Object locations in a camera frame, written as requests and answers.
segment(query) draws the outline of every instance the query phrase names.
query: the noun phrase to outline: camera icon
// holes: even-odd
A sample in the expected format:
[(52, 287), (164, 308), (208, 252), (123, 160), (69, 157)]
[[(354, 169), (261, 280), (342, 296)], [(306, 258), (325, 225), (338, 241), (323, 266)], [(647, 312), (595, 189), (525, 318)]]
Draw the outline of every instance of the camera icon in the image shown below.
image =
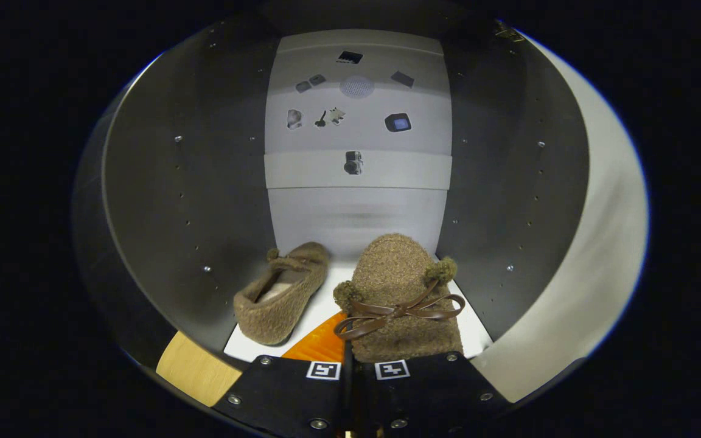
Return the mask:
[(361, 160), (361, 152), (358, 150), (349, 150), (345, 152), (345, 172), (348, 175), (361, 175), (362, 167), (364, 167), (364, 161)]

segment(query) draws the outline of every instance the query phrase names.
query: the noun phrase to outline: white curved panel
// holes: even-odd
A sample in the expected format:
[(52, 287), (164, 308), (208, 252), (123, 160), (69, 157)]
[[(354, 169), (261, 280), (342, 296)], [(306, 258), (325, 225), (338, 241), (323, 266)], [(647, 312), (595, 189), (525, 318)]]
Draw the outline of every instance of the white curved panel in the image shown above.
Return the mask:
[(589, 355), (612, 329), (640, 275), (649, 226), (643, 172), (621, 121), (578, 72), (526, 38), (575, 95), (586, 125), (590, 171), (581, 222), (553, 279), (521, 319), (472, 360), (510, 402)]
[(334, 260), (356, 261), (370, 242), (386, 233), (408, 235), (429, 253), (436, 252), (448, 192), (318, 187), (270, 189), (269, 194), (281, 253), (315, 241)]
[(267, 153), (267, 189), (391, 187), (447, 190), (452, 158), (431, 153), (359, 150), (361, 173), (349, 174), (343, 150)]
[[(358, 64), (339, 59), (346, 50), (361, 55)], [(408, 86), (407, 80), (395, 80), (397, 72), (413, 82)], [(349, 81), (355, 84), (350, 87), (353, 97), (348, 96)], [(324, 116), (334, 108), (343, 112), (337, 124), (330, 114)], [(297, 111), (291, 114), (297, 114), (298, 122), (290, 119), (289, 111)], [(401, 113), (409, 117), (409, 130), (389, 131), (386, 118)], [(324, 124), (317, 127), (322, 117)], [(452, 135), (450, 84), (438, 41), (375, 30), (281, 39), (267, 89), (266, 153), (389, 150), (450, 155)]]

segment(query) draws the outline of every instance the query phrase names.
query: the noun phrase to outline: wooden block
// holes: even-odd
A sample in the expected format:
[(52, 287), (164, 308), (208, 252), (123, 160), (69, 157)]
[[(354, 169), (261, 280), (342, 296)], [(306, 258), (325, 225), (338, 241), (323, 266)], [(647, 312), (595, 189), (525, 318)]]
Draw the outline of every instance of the wooden block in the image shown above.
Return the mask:
[(242, 374), (180, 331), (164, 349), (156, 373), (206, 406), (215, 405)]

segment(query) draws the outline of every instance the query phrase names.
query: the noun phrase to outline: speaker grille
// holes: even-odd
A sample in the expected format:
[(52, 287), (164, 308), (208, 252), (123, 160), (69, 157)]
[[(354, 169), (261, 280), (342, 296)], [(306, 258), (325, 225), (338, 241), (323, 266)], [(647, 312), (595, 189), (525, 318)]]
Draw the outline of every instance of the speaker grille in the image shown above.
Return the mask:
[(340, 91), (353, 99), (363, 99), (375, 91), (375, 83), (365, 77), (349, 77), (340, 83)]

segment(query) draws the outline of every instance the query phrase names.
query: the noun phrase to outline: orange plastic piece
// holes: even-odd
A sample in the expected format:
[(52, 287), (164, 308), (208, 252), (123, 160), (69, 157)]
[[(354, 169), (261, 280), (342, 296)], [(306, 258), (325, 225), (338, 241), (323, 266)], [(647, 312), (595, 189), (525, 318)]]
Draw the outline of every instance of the orange plastic piece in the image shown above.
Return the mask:
[(345, 341), (334, 335), (334, 327), (343, 319), (345, 319), (345, 313), (342, 311), (326, 319), (307, 333), (307, 336), (301, 338), (283, 357), (291, 360), (342, 362), (345, 356)]

